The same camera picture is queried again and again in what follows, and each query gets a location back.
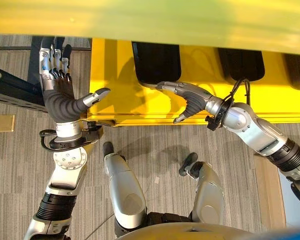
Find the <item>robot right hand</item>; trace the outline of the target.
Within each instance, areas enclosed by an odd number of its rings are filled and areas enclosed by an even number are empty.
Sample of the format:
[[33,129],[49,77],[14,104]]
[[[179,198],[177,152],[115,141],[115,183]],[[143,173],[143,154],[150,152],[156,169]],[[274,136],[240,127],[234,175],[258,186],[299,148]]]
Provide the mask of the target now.
[[162,81],[155,86],[155,89],[173,92],[186,101],[185,110],[173,120],[173,124],[180,123],[203,111],[213,97],[207,90],[185,82]]

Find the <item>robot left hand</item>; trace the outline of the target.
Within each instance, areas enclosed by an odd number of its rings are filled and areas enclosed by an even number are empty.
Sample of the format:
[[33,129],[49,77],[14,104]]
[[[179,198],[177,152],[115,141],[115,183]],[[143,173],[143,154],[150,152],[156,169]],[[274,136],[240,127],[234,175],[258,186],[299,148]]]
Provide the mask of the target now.
[[58,123],[75,122],[110,93],[107,87],[76,99],[70,74],[72,46],[64,37],[45,36],[39,50],[39,77],[45,108]]

